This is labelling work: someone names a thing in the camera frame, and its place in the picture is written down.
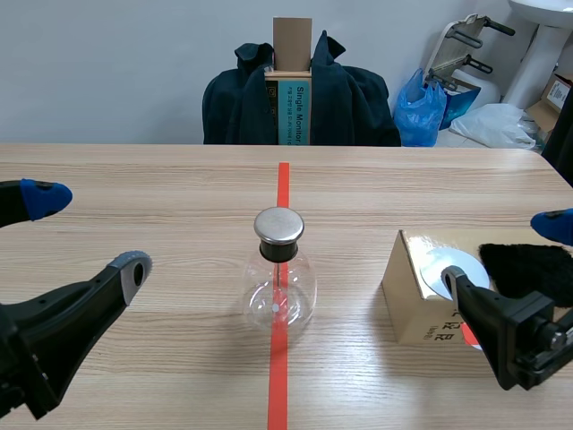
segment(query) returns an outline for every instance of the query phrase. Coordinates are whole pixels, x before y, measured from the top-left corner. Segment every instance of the black jacket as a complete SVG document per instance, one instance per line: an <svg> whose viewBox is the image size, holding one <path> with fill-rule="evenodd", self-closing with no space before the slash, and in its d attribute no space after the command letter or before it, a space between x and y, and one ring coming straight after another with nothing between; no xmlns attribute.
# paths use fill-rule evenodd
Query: black jacket
<svg viewBox="0 0 573 430"><path fill-rule="evenodd" d="M345 51L322 32L312 60L311 145L400 146L386 82L376 73L336 63ZM277 144L265 84L272 46L245 44L235 54L237 69L223 72L205 91L204 143Z"/></svg>

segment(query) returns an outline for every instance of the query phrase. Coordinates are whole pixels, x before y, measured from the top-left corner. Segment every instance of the sink pedestal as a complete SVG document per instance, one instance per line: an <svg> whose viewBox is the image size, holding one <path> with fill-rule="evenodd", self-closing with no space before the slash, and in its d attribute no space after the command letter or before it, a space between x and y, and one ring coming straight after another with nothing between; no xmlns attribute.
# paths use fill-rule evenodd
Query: sink pedestal
<svg viewBox="0 0 573 430"><path fill-rule="evenodd" d="M504 103L525 109L539 101L570 34L568 29L539 26L537 37L511 83Z"/></svg>

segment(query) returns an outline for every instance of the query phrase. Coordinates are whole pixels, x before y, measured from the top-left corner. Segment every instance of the wooden table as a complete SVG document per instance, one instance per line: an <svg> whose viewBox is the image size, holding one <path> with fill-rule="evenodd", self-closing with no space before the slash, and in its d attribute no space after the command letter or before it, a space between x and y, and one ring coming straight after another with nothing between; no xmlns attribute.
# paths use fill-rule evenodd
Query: wooden table
<svg viewBox="0 0 573 430"><path fill-rule="evenodd" d="M63 404L32 427L266 429L269 337L237 303L252 222L291 163L291 206L306 221L319 299L289 349L289 428L564 429L573 365L504 392L484 356L394 341L379 287L399 228L522 228L573 192L521 150L2 145L0 180L63 182L72 205L0 232L0 297L12 303L85 280L117 254L154 270L76 375Z"/></svg>

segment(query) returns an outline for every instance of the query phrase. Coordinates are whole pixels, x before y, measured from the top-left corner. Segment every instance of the white sink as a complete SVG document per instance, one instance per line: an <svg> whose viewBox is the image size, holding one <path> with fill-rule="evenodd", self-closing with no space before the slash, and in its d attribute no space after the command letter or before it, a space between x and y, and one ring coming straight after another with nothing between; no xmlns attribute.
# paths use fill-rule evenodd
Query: white sink
<svg viewBox="0 0 573 430"><path fill-rule="evenodd" d="M534 43L503 100L525 109L541 97L573 30L573 0L508 1L516 13L540 24Z"/></svg>
<svg viewBox="0 0 573 430"><path fill-rule="evenodd" d="M573 29L573 0L509 0L509 5L528 21Z"/></svg>

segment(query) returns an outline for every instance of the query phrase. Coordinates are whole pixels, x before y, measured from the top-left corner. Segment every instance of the black fabric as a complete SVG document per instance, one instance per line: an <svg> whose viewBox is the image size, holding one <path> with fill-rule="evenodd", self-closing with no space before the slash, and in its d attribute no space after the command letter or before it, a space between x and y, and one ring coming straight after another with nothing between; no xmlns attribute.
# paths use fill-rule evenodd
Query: black fabric
<svg viewBox="0 0 573 430"><path fill-rule="evenodd" d="M480 246L483 267L505 297L539 291L558 307L573 306L573 258L560 246Z"/></svg>
<svg viewBox="0 0 573 430"><path fill-rule="evenodd" d="M311 145L400 146L386 82L336 63L344 52L322 33L312 60ZM204 143L277 144L264 76L272 65L272 47L247 44L235 54L237 70L223 72L205 91Z"/></svg>
<svg viewBox="0 0 573 430"><path fill-rule="evenodd" d="M573 91L565 100L543 156L573 186Z"/></svg>

